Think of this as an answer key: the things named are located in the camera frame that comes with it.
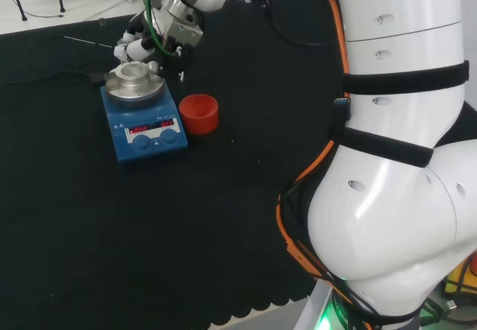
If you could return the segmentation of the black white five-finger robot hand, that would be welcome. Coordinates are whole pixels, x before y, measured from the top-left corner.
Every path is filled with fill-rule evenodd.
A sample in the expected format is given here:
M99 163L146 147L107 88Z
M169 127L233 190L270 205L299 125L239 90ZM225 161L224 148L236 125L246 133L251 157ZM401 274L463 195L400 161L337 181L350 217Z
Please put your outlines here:
M121 63L141 62L160 77L182 81L202 36L193 21L166 10L143 10L129 21L113 53Z

